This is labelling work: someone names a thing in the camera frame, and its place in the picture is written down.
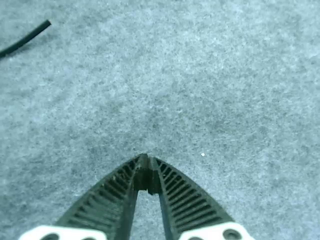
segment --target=black wire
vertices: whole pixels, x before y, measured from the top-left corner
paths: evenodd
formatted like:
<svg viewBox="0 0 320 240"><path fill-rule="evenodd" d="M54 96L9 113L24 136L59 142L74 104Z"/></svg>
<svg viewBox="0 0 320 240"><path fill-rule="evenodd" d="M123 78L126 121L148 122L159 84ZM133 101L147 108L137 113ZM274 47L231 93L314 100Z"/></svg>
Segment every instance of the black wire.
<svg viewBox="0 0 320 240"><path fill-rule="evenodd" d="M35 38L37 35L39 35L42 31L44 31L46 28L48 28L51 25L51 22L49 20L44 21L41 23L36 29L34 29L32 32L30 32L27 36L22 38L21 40L17 41L13 45L7 47L6 49L0 51L0 58L5 57L8 54L11 54L15 50L21 48L23 45L25 45L27 42Z"/></svg>

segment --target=gray carpet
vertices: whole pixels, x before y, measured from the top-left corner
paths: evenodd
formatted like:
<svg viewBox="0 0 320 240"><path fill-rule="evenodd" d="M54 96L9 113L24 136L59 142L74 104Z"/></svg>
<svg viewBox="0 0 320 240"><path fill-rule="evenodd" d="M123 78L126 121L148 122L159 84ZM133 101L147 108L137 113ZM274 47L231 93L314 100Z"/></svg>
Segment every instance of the gray carpet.
<svg viewBox="0 0 320 240"><path fill-rule="evenodd" d="M140 153L259 239L320 239L320 2L0 1L0 239ZM164 240L142 192L131 239Z"/></svg>

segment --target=ribbed rubber pad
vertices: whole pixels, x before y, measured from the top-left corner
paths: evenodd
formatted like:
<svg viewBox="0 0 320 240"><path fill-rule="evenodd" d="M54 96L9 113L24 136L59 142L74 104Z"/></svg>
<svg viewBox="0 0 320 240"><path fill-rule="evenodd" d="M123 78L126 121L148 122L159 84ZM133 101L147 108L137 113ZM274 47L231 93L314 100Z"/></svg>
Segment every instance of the ribbed rubber pad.
<svg viewBox="0 0 320 240"><path fill-rule="evenodd" d="M179 239L184 231L233 221L182 172L141 154L100 180L56 225L96 229L108 240L128 240L139 190L159 194L167 240Z"/></svg>

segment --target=black gripper pad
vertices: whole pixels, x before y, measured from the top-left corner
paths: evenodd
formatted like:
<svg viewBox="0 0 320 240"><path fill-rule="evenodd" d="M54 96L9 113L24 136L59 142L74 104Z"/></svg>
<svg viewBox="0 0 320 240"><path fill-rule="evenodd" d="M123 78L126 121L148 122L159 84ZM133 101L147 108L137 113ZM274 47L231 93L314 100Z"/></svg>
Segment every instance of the black gripper pad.
<svg viewBox="0 0 320 240"><path fill-rule="evenodd" d="M56 225L100 230L108 240L129 240L139 190L159 195L167 240L178 240L184 231L234 221L182 172L141 154L100 180Z"/></svg>

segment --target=screw hole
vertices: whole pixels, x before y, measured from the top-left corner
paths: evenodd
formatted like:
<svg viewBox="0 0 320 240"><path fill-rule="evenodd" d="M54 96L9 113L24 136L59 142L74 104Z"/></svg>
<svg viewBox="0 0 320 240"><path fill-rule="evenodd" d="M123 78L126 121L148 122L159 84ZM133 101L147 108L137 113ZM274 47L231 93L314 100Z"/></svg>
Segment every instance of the screw hole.
<svg viewBox="0 0 320 240"><path fill-rule="evenodd" d="M203 239L200 237L193 236L193 237L189 238L188 240L203 240Z"/></svg>
<svg viewBox="0 0 320 240"><path fill-rule="evenodd" d="M242 239L242 236L239 232L233 229L228 229L223 232L223 236L225 240L240 240Z"/></svg>
<svg viewBox="0 0 320 240"><path fill-rule="evenodd" d="M41 240L59 240L59 236L55 233L50 233L44 236L43 238L41 238Z"/></svg>

